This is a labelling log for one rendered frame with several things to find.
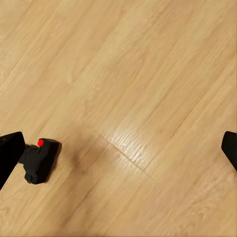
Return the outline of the digital camera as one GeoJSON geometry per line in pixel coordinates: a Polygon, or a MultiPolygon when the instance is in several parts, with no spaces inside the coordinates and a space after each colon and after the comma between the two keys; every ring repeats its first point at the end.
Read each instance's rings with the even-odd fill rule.
{"type": "Polygon", "coordinates": [[[34,185],[46,181],[59,148],[59,143],[51,139],[40,138],[39,149],[25,144],[25,151],[19,161],[26,171],[25,179],[34,185]]]}

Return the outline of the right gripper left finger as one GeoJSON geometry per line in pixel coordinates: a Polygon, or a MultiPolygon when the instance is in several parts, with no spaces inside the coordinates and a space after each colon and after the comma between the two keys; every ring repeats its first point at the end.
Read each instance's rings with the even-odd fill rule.
{"type": "Polygon", "coordinates": [[[0,190],[25,151],[22,132],[0,137],[0,190]]]}

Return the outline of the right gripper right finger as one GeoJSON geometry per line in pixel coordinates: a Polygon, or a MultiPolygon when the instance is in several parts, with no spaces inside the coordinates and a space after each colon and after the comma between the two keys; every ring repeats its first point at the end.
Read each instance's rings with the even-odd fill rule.
{"type": "Polygon", "coordinates": [[[237,134],[226,131],[221,148],[237,171],[237,134]]]}

